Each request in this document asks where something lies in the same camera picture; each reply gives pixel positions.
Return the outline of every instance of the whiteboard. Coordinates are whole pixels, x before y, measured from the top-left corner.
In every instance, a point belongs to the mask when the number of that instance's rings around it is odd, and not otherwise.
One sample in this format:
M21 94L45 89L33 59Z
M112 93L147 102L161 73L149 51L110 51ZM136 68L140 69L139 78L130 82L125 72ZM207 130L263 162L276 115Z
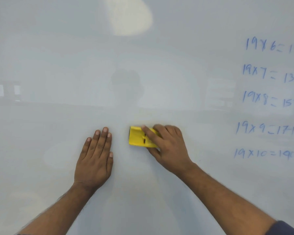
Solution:
M114 167L68 234L224 234L131 125L294 226L294 0L0 0L0 235L72 185L108 126Z

